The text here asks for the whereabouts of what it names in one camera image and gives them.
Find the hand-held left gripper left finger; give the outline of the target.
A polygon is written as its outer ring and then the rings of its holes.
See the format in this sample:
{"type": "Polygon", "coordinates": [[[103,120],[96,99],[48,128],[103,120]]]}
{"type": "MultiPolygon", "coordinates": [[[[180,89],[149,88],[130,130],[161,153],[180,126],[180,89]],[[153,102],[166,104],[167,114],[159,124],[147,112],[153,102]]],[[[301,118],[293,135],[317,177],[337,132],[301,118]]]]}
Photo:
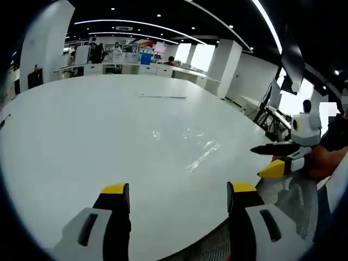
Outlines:
{"type": "Polygon", "coordinates": [[[91,208],[82,209],[62,229],[51,248],[54,260],[128,260],[131,232],[129,184],[101,190],[91,208]]]}

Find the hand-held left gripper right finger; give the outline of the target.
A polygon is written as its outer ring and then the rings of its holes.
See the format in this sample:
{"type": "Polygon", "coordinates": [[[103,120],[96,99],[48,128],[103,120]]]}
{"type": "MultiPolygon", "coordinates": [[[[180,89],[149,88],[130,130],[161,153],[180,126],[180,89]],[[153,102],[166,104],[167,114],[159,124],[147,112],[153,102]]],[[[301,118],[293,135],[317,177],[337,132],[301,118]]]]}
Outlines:
{"type": "Polygon", "coordinates": [[[299,260],[307,251],[295,222],[251,184],[227,182],[227,212],[231,260],[299,260]]]}

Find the person's right hand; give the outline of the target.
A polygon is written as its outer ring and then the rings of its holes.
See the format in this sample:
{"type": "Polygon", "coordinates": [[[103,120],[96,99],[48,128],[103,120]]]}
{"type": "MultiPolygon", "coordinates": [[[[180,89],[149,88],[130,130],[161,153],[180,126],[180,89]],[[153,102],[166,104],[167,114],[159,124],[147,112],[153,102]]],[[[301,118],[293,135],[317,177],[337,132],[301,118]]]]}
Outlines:
{"type": "Polygon", "coordinates": [[[347,147],[337,151],[328,151],[321,145],[316,145],[304,158],[304,173],[319,182],[333,174],[346,153],[347,147]]]}

